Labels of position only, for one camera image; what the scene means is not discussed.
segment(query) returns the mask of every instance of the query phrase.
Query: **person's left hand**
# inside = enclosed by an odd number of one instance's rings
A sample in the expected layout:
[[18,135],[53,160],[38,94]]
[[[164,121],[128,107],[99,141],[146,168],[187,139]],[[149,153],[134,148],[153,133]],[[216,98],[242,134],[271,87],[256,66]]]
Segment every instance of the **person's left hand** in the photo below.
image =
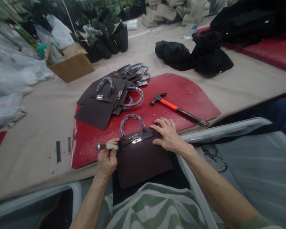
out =
[[[119,138],[113,138],[106,144],[117,145]],[[108,180],[117,168],[117,151],[118,148],[101,150],[98,155],[98,176],[103,180]]]

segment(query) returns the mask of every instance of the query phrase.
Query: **cardboard box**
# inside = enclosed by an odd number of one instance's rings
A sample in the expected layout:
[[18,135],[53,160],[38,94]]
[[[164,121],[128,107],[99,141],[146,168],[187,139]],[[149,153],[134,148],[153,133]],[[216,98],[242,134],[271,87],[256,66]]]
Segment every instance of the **cardboard box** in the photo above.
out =
[[48,40],[45,51],[46,63],[59,78],[64,82],[70,83],[88,73],[94,71],[90,63],[86,50],[78,43],[73,43],[60,52],[66,60],[57,64],[51,64],[50,60],[50,41]]

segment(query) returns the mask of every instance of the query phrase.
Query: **orange hammer handle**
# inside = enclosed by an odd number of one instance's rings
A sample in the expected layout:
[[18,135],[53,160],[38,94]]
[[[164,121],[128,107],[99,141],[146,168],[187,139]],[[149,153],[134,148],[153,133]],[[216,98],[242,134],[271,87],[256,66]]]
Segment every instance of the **orange hammer handle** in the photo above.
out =
[[173,105],[173,104],[167,102],[167,101],[164,100],[164,99],[161,99],[160,102],[163,103],[163,104],[165,104],[165,105],[167,105],[167,106],[169,106],[169,107],[172,108],[173,110],[177,110],[177,109],[178,109],[177,106],[175,106],[175,105]]

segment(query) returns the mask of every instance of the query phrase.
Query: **red cutting board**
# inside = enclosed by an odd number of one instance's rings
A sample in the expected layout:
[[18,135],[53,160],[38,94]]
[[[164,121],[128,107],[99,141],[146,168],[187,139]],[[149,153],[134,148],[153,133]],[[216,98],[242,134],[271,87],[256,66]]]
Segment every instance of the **red cutting board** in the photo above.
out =
[[[119,126],[127,114],[134,113],[141,116],[147,127],[160,117],[171,118],[176,124],[177,131],[195,125],[195,122],[180,116],[179,113],[164,104],[156,103],[152,107],[149,102],[158,93],[167,92],[167,96],[164,97],[165,100],[201,119],[209,120],[221,114],[197,84],[182,76],[169,73],[156,76],[151,78],[148,85],[141,89],[144,92],[143,102],[128,111],[122,111],[119,116],[112,115],[106,130],[97,129],[78,120],[74,121],[72,169],[95,162],[99,153],[96,151],[96,144],[105,144],[112,138],[120,137]],[[138,92],[131,93],[131,96],[134,101],[140,97]],[[77,104],[76,111],[79,110],[80,106]],[[139,121],[132,118],[128,119],[124,125],[126,135],[140,129],[142,127]]]

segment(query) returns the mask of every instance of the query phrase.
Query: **hammer head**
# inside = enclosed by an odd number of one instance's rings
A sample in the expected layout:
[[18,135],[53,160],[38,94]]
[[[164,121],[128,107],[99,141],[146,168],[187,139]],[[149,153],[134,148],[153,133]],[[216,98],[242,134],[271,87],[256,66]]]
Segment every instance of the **hammer head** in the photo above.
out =
[[166,96],[167,93],[159,93],[156,94],[155,97],[153,98],[153,100],[150,102],[150,105],[155,105],[156,102],[160,102],[160,100],[162,99],[163,96]]

